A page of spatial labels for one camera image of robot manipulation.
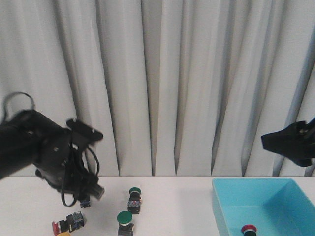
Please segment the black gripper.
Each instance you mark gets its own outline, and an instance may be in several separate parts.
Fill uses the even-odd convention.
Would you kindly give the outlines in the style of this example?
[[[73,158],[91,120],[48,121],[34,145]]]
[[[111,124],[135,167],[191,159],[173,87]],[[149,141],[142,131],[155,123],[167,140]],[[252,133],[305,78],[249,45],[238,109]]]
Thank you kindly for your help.
[[[98,184],[98,174],[84,167],[83,153],[102,140],[103,134],[76,119],[69,119],[66,125],[43,140],[35,163],[38,174],[59,192],[100,200],[105,190]]]
[[[300,167],[308,167],[315,158],[315,118],[262,135],[261,141],[264,150],[282,155]]]

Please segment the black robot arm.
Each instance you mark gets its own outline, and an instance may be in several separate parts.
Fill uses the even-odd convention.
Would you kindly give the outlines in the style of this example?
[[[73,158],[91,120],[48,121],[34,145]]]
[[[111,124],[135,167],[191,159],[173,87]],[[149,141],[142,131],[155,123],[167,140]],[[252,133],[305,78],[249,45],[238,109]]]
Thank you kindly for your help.
[[[61,193],[81,199],[100,199],[104,188],[97,174],[82,160],[90,144],[103,134],[76,119],[63,128],[35,110],[23,110],[0,126],[0,177],[5,178],[28,165],[35,174]]]

